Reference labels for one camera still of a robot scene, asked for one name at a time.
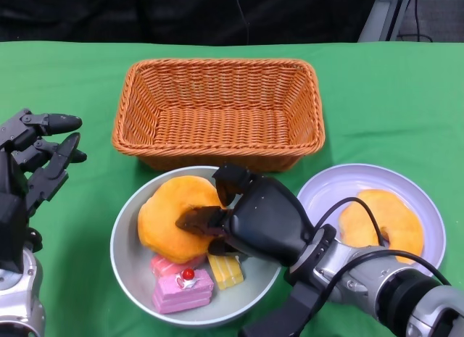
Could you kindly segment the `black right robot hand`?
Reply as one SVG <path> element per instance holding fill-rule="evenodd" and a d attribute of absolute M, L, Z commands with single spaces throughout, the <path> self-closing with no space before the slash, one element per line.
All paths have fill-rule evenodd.
<path fill-rule="evenodd" d="M 221 206 L 191 207 L 176 226 L 211 236 L 209 254 L 245 254 L 292 266 L 314 233 L 297 197 L 275 178 L 237 165 L 223 165 L 212 177 Z"/>

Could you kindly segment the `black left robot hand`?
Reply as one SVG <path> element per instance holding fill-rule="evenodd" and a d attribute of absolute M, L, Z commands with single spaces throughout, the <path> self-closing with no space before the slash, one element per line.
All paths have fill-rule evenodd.
<path fill-rule="evenodd" d="M 66 182 L 69 164 L 86 161 L 78 149 L 82 124 L 74 115 L 29 109 L 1 124 L 1 191 L 23 200 L 30 217 Z"/>

